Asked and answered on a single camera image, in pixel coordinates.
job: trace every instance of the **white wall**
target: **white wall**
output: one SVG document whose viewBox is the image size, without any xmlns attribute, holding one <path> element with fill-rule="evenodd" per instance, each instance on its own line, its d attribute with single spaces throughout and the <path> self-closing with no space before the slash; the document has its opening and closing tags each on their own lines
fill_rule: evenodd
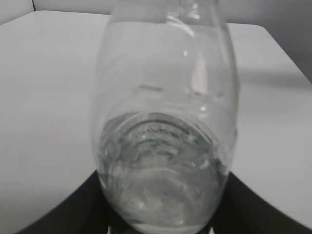
<svg viewBox="0 0 312 234">
<path fill-rule="evenodd" d="M 32 11 L 31 0 L 0 0 L 0 25 Z"/>
<path fill-rule="evenodd" d="M 37 10 L 108 14 L 115 0 L 35 0 Z M 220 0 L 229 22 L 264 26 L 312 80 L 312 0 Z"/>
</svg>

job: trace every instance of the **table surface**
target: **table surface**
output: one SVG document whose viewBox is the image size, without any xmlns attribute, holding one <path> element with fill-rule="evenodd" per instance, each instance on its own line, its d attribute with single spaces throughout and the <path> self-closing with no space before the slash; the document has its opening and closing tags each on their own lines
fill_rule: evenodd
<svg viewBox="0 0 312 234">
<path fill-rule="evenodd" d="M 0 26 L 0 233 L 66 199 L 94 171 L 95 57 L 109 16 L 37 11 Z M 312 86 L 262 27 L 229 24 L 241 79 L 233 172 L 312 228 Z"/>
</svg>

